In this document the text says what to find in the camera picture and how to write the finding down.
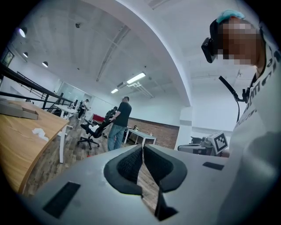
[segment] wooden table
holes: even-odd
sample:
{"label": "wooden table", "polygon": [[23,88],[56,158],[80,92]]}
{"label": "wooden table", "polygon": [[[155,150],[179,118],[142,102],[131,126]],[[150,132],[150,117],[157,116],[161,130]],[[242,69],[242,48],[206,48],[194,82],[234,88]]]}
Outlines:
{"label": "wooden table", "polygon": [[[68,123],[43,109],[29,103],[9,101],[38,113],[38,120],[18,118],[0,114],[0,161],[1,167],[11,188],[22,193],[25,183],[37,160]],[[37,134],[34,128],[42,128],[49,141],[45,141]]]}

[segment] white paper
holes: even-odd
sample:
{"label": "white paper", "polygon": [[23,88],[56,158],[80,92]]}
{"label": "white paper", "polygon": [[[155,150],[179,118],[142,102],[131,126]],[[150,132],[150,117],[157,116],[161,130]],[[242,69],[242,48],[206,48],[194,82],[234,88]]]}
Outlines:
{"label": "white paper", "polygon": [[38,134],[39,138],[45,140],[45,141],[49,141],[49,138],[45,137],[45,132],[42,128],[35,128],[32,133],[34,134]]}

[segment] cardboard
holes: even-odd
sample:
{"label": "cardboard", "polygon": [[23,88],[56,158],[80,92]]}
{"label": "cardboard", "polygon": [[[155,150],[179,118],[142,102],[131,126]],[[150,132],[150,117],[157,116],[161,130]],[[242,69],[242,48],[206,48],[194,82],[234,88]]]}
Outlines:
{"label": "cardboard", "polygon": [[32,120],[38,119],[38,113],[36,111],[23,108],[20,105],[8,102],[7,99],[3,98],[0,99],[0,114],[27,118]]}

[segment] floor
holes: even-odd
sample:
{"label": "floor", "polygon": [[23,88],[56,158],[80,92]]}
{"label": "floor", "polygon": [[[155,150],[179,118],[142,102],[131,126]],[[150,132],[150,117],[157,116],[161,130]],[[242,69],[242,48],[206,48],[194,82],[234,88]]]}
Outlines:
{"label": "floor", "polygon": [[[98,148],[97,145],[92,144],[92,150],[89,150],[89,146],[85,142],[79,145],[76,144],[80,136],[88,136],[85,130],[80,126],[83,122],[77,120],[76,117],[77,116],[74,115],[70,118],[69,125],[73,126],[73,128],[67,128],[68,135],[65,137],[64,163],[59,163],[60,137],[57,136],[43,152],[32,170],[23,192],[25,196],[29,197],[35,195],[37,189],[44,183],[56,177],[64,170],[67,170],[76,161],[83,160],[87,158],[87,156],[94,156],[107,152],[107,139],[104,137],[95,139],[96,142],[100,143],[100,147]],[[128,141],[126,144],[123,144],[123,147],[132,144],[134,143]],[[145,164],[142,164],[140,168],[137,184],[143,189],[143,202],[151,212],[154,213],[159,187],[154,182]]]}

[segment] tissue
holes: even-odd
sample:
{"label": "tissue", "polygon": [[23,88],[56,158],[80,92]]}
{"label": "tissue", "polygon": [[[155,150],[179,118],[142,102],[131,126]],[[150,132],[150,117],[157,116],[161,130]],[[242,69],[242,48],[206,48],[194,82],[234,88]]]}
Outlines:
{"label": "tissue", "polygon": [[96,129],[99,128],[99,125],[96,125],[96,126],[89,125],[89,128],[91,129],[91,131],[95,132]]}
{"label": "tissue", "polygon": [[49,138],[45,137],[45,132],[43,131],[42,128],[35,128],[32,133],[34,134],[38,134],[39,138],[45,140],[45,141],[49,141]]}

